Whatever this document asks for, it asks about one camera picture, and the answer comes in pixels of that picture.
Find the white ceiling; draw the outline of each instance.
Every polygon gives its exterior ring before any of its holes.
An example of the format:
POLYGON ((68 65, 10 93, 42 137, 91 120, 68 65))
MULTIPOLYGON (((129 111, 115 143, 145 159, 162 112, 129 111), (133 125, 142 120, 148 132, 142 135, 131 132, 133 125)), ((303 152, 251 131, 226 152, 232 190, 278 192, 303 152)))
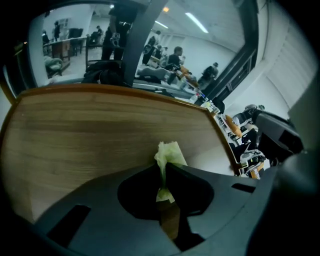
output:
MULTIPOLYGON (((155 23, 155 31, 208 40, 233 52, 238 52, 245 44, 242 22, 233 0, 169 0, 165 6, 169 11, 162 11, 156 20, 168 29, 155 23), (209 33, 200 30, 186 13, 192 13, 209 33)), ((97 4, 94 11, 98 16, 107 18, 110 7, 97 4)))

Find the white wall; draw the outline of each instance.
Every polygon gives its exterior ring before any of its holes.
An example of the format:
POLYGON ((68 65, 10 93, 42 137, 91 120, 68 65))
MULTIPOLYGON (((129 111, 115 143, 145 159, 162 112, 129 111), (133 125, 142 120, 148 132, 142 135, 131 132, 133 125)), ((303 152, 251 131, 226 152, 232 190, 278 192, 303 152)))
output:
POLYGON ((93 12, 94 5, 90 4, 76 4, 54 9, 50 12, 49 16, 44 18, 43 29, 46 31, 49 39, 51 39, 55 22, 69 18, 68 28, 83 29, 82 35, 85 36, 88 34, 93 12))
POLYGON ((2 127, 2 124, 5 120, 5 117, 10 107, 11 107, 11 104, 0 86, 0 128, 2 127))
POLYGON ((264 105, 265 111, 288 119, 289 107, 275 85, 262 75, 253 82, 237 99, 225 110, 225 114, 233 117, 245 110, 250 104, 264 105))
POLYGON ((97 26, 100 26, 103 30, 103 35, 106 34, 106 31, 109 27, 110 19, 109 18, 101 18, 97 16, 92 16, 88 34, 91 35, 93 32, 98 31, 97 26))
POLYGON ((254 87, 259 89, 265 85, 261 88, 263 95, 257 96, 269 105, 268 108, 265 105, 266 111, 286 118, 287 110, 306 90, 319 64, 316 54, 292 17, 276 2, 264 5, 264 0, 258 0, 258 3, 259 58, 255 68, 223 102, 232 114, 239 113, 243 111, 243 106, 254 104, 247 101, 240 104, 241 100, 248 100, 243 92, 250 95, 257 91, 254 87))
POLYGON ((199 39, 191 36, 184 36, 180 45, 173 45, 172 40, 181 35, 172 34, 169 40, 166 40, 163 46, 168 46, 168 55, 173 54, 173 49, 176 46, 183 48, 185 56, 184 66, 199 79, 202 72, 213 63, 219 64, 219 74, 227 67, 230 61, 235 57, 236 53, 219 44, 210 42, 204 39, 199 39))

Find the fluorescent light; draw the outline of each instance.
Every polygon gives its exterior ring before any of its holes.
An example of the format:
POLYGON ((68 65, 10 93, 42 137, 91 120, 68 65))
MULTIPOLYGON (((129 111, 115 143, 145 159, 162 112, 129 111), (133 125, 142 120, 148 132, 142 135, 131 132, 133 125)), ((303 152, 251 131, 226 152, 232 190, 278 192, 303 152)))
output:
POLYGON ((206 30, 206 28, 204 27, 204 25, 202 25, 201 22, 190 12, 186 12, 185 15, 187 15, 204 33, 209 33, 208 30, 206 30))
POLYGON ((164 27, 164 28, 168 29, 168 27, 167 27, 166 25, 163 25, 163 24, 162 24, 162 23, 160 23, 159 21, 155 21, 155 23, 157 23, 157 24, 159 24, 160 26, 162 26, 162 27, 164 27))

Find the wood grain surface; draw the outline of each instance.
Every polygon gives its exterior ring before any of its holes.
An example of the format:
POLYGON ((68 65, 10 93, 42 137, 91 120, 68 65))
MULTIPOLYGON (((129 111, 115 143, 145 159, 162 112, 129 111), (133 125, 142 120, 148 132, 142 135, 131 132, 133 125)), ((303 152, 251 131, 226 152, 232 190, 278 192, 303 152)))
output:
POLYGON ((93 178, 153 163, 162 141, 177 141, 191 167, 233 175, 206 111, 147 96, 67 90, 22 97, 1 147, 15 212, 34 222, 93 178))

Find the tissue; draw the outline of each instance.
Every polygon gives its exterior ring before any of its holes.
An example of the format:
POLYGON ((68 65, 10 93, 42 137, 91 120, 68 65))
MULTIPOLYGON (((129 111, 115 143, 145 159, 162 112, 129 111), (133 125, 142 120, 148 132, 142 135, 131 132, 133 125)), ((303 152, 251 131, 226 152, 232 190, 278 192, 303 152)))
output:
POLYGON ((181 149, 176 141, 171 143, 160 142, 158 146, 158 152, 155 154, 154 159, 156 160, 162 179, 162 187, 159 189, 156 201, 166 201, 169 200, 170 203, 175 201, 174 197, 170 193, 169 189, 166 187, 166 164, 181 164, 187 165, 187 162, 184 158, 184 155, 181 152, 181 149))

